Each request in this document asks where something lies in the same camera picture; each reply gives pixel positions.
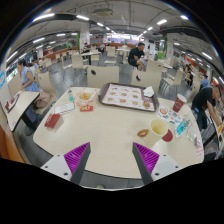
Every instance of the baking tray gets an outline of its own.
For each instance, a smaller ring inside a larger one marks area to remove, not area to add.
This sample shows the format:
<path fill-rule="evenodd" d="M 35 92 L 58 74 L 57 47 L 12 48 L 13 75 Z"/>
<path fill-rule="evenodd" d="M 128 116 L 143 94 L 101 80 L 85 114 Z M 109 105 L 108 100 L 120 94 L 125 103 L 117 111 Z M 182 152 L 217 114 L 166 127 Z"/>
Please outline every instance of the baking tray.
<path fill-rule="evenodd" d="M 143 92 L 143 90 L 146 89 L 146 87 L 141 87 L 141 86 L 123 85 L 123 84 L 119 84 L 119 83 L 110 82 L 110 83 L 105 84 L 101 88 L 100 92 L 98 93 L 98 98 L 99 98 L 100 103 L 102 103 L 102 104 L 104 104 L 106 106 L 129 108 L 129 109 L 133 109 L 133 110 L 140 110 L 140 111 L 147 111 L 147 112 L 157 112 L 158 111 L 158 109 L 159 109 L 159 101 L 158 101 L 157 95 L 155 93 L 154 93 L 154 95 L 152 97 L 145 97 L 144 95 L 142 95 L 142 100 L 144 100 L 144 101 L 150 101 L 150 102 L 153 103 L 154 108 L 155 108 L 154 111 L 150 111 L 150 110 L 146 110 L 146 109 L 140 109 L 140 108 L 126 107 L 126 106 L 119 106 L 119 105 L 116 105 L 116 104 L 105 104 L 105 103 L 103 103 L 102 101 L 104 99 L 104 96 L 107 93 L 107 90 L 108 90 L 110 84 L 117 85 L 117 86 L 137 88 L 137 89 L 140 89 L 141 92 Z"/>

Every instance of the woman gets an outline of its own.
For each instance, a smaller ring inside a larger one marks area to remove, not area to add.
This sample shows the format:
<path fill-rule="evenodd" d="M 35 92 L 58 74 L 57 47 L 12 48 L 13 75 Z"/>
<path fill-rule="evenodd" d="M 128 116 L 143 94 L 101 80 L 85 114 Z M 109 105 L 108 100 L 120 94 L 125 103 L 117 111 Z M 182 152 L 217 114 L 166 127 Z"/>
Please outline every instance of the woman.
<path fill-rule="evenodd" d="M 34 82 L 34 74 L 32 70 L 26 66 L 26 61 L 24 59 L 19 60 L 17 69 L 22 83 L 21 90 L 28 92 L 40 92 L 37 84 Z M 34 122 L 36 120 L 36 114 L 32 111 L 32 106 L 28 108 L 26 115 L 29 117 L 30 121 Z"/>

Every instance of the tray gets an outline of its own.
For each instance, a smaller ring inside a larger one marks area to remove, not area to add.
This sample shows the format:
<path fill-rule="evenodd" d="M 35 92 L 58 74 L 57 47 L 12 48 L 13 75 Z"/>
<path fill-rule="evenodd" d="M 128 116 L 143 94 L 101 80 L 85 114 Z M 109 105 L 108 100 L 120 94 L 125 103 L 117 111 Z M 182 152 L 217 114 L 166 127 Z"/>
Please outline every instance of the tray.
<path fill-rule="evenodd" d="M 147 110 L 147 109 L 143 109 L 143 108 L 136 108 L 136 107 L 129 107 L 129 106 L 123 106 L 123 105 L 116 105 L 116 104 L 107 104 L 107 103 L 104 103 L 103 100 L 104 100 L 104 97 L 108 91 L 108 88 L 110 86 L 110 84 L 113 84 L 113 85 L 116 85 L 116 86 L 122 86 L 122 87 L 132 87 L 132 88 L 136 88 L 136 89 L 139 89 L 139 91 L 142 93 L 143 90 L 145 90 L 146 88 L 145 87 L 141 87 L 141 86 L 134 86 L 134 85 L 122 85 L 122 84 L 119 84 L 119 83 L 107 83 L 105 84 L 99 94 L 98 94 L 98 98 L 99 98 L 99 101 L 100 103 L 104 104 L 104 105 L 107 105 L 107 106 L 115 106 L 115 107 L 123 107 L 123 108 L 129 108 L 129 109 L 134 109 L 134 110 L 141 110 L 141 111 L 147 111 L 147 112 L 156 112 L 158 109 L 159 109 L 159 101 L 158 101 L 158 98 L 157 98 L 157 95 L 154 94 L 152 97 L 145 97 L 144 95 L 142 95 L 142 98 L 140 98 L 139 100 L 143 100 L 143 101 L 148 101 L 148 102 L 151 102 L 154 106 L 154 110 L 153 111 L 150 111 L 150 110 Z"/>

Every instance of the bottle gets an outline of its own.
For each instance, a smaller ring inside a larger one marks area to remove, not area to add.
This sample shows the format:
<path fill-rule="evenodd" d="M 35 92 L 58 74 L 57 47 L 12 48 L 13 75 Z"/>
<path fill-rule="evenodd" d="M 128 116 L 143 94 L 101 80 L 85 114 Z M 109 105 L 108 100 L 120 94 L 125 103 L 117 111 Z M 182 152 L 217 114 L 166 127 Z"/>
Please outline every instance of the bottle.
<path fill-rule="evenodd" d="M 69 97 L 70 101 L 74 101 L 74 97 L 73 97 L 71 89 L 69 89 L 69 91 L 68 91 L 68 97 Z"/>
<path fill-rule="evenodd" d="M 183 119 L 183 121 L 176 128 L 176 137 L 179 138 L 183 135 L 187 128 L 190 128 L 195 123 L 195 116 L 192 114 L 192 111 L 189 111 L 187 116 Z"/>

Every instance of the pillar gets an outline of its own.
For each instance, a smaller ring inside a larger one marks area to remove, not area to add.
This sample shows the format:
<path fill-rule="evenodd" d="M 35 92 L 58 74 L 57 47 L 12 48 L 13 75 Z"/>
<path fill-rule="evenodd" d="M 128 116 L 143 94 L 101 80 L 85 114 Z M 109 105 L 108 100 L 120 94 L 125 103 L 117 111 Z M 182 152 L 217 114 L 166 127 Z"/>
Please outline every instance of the pillar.
<path fill-rule="evenodd" d="M 80 39 L 79 39 L 79 47 L 82 49 L 84 44 L 90 44 L 90 37 L 89 37 L 89 23 L 80 23 L 81 30 L 80 30 Z"/>

